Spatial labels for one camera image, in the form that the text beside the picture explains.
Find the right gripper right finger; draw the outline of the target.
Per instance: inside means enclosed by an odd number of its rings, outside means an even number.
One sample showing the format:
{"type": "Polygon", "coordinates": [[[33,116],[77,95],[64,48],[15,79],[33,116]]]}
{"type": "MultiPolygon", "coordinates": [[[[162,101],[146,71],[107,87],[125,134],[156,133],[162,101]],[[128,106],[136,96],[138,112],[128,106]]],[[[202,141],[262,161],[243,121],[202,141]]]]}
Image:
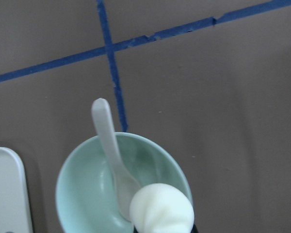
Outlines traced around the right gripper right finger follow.
{"type": "Polygon", "coordinates": [[[197,226],[195,224],[193,225],[192,233],[199,233],[197,226]]]}

